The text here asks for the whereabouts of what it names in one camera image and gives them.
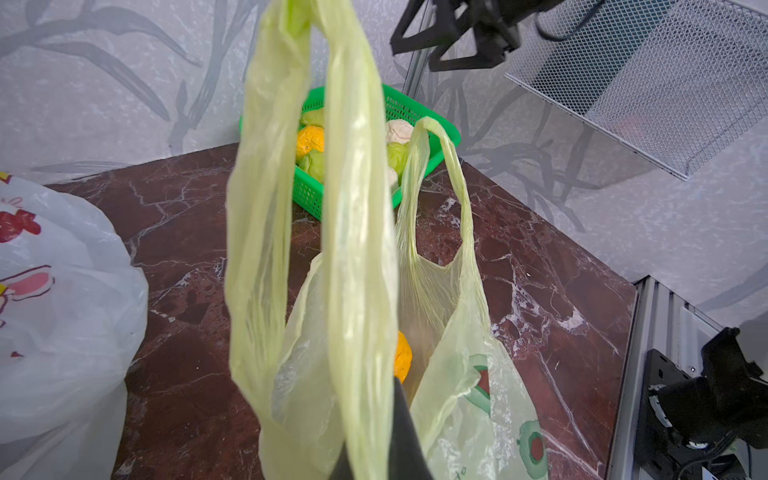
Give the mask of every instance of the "yellow plastic bag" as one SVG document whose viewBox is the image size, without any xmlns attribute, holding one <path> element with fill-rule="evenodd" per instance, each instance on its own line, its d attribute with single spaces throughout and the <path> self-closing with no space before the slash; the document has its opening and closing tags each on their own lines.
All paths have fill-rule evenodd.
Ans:
<svg viewBox="0 0 768 480">
<path fill-rule="evenodd" d="M 323 253 L 286 325 L 296 125 L 310 83 L 312 25 L 330 47 Z M 227 186 L 224 284 L 230 370 L 259 417 L 269 480 L 324 480 L 345 440 L 356 478 L 386 478 L 398 277 L 384 121 L 381 81 L 350 0 L 273 0 L 247 73 Z"/>
<path fill-rule="evenodd" d="M 446 266 L 416 251 L 416 203 L 430 131 L 440 139 L 462 206 L 462 245 Z M 415 126 L 401 188 L 398 317 L 413 351 L 403 388 L 432 476 L 547 478 L 545 440 L 533 402 L 506 349 L 491 334 L 464 175 L 453 143 L 432 118 Z"/>
</svg>

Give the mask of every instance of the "white plastic bag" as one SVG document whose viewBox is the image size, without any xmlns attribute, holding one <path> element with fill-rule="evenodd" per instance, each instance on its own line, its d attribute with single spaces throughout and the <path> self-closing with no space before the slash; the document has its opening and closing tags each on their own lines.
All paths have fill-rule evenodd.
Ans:
<svg viewBox="0 0 768 480">
<path fill-rule="evenodd" d="M 144 274 L 98 208 L 7 174 L 0 258 L 0 480 L 74 465 L 97 478 L 147 325 Z"/>
</svg>

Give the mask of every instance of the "yellow ball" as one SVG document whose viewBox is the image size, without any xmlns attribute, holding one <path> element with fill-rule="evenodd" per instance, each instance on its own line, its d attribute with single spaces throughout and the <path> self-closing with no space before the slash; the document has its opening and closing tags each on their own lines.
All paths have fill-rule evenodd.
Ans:
<svg viewBox="0 0 768 480">
<path fill-rule="evenodd" d="M 322 127 L 310 125 L 299 130 L 296 139 L 296 161 L 308 154 L 310 150 L 325 151 L 325 131 Z"/>
</svg>

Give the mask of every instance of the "plastic bag handle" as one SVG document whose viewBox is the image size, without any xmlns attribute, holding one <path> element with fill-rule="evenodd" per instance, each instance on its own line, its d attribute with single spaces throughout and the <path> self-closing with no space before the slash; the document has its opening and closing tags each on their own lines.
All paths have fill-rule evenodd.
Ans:
<svg viewBox="0 0 768 480">
<path fill-rule="evenodd" d="M 451 179 L 451 187 L 456 193 L 458 202 L 462 205 L 461 238 L 462 246 L 459 251 L 475 253 L 474 224 L 472 221 L 472 207 L 469 203 L 467 183 L 462 173 L 462 166 L 458 162 L 456 147 L 449 138 L 442 125 L 431 117 L 424 117 L 413 129 L 408 152 L 408 163 L 402 175 L 402 204 L 398 212 L 398 223 L 406 221 L 406 228 L 398 229 L 398 245 L 406 247 L 409 260 L 418 255 L 416 250 L 416 207 L 419 204 L 419 190 L 421 190 L 429 162 L 429 132 L 440 139 L 440 147 L 445 155 L 445 165 Z"/>
</svg>

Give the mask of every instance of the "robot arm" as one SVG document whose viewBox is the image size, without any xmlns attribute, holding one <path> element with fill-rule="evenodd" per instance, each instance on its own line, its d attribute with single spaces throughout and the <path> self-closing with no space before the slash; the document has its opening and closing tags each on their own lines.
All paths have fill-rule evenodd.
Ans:
<svg viewBox="0 0 768 480">
<path fill-rule="evenodd" d="M 410 37 L 404 37 L 425 0 L 409 0 L 406 11 L 392 34 L 389 43 L 392 53 L 421 50 L 435 47 L 429 56 L 432 71 L 466 70 L 493 68 L 505 60 L 505 54 L 520 46 L 518 22 L 539 12 L 546 12 L 563 0 L 433 0 L 436 7 L 435 24 Z M 584 26 L 605 3 L 596 2 L 584 16 L 581 23 L 566 37 L 557 37 L 544 32 L 537 23 L 542 38 L 550 41 L 564 41 Z M 455 11 L 466 5 L 456 17 Z M 442 56 L 469 29 L 475 36 L 477 54 L 471 57 L 443 60 Z"/>
</svg>

